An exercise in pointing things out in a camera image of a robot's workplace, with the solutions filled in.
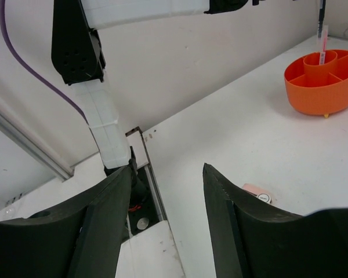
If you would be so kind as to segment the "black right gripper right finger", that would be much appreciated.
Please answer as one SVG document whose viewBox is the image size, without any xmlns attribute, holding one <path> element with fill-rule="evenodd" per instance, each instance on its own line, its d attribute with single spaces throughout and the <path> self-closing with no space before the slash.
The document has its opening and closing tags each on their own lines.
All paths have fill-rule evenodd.
<svg viewBox="0 0 348 278">
<path fill-rule="evenodd" d="M 301 216 L 203 167 L 217 277 L 348 277 L 348 208 Z"/>
</svg>

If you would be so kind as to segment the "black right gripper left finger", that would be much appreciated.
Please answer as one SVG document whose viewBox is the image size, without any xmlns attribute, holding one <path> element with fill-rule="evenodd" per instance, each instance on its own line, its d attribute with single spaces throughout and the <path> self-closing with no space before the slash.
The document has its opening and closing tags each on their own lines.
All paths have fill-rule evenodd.
<svg viewBox="0 0 348 278">
<path fill-rule="evenodd" d="M 0 277 L 114 277 L 132 173 L 123 167 L 29 218 L 0 222 Z"/>
</svg>

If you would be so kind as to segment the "black pen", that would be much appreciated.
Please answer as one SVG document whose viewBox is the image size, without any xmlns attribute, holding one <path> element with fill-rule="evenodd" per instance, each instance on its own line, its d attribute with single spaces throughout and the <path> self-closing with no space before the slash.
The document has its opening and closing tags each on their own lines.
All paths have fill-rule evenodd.
<svg viewBox="0 0 348 278">
<path fill-rule="evenodd" d="M 324 28 L 324 17 L 325 17 L 326 0 L 320 0 L 318 6 L 318 28 L 317 28 L 317 39 L 320 40 L 322 37 L 322 31 Z"/>
</svg>

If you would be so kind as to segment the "pink white pen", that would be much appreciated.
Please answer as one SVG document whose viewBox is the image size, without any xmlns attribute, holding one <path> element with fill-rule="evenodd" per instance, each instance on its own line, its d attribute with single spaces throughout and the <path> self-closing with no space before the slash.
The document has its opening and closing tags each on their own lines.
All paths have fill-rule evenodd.
<svg viewBox="0 0 348 278">
<path fill-rule="evenodd" d="M 325 63 L 327 40 L 328 40 L 328 26 L 324 25 L 322 29 L 318 32 L 318 48 L 320 53 L 319 65 L 323 65 Z"/>
</svg>

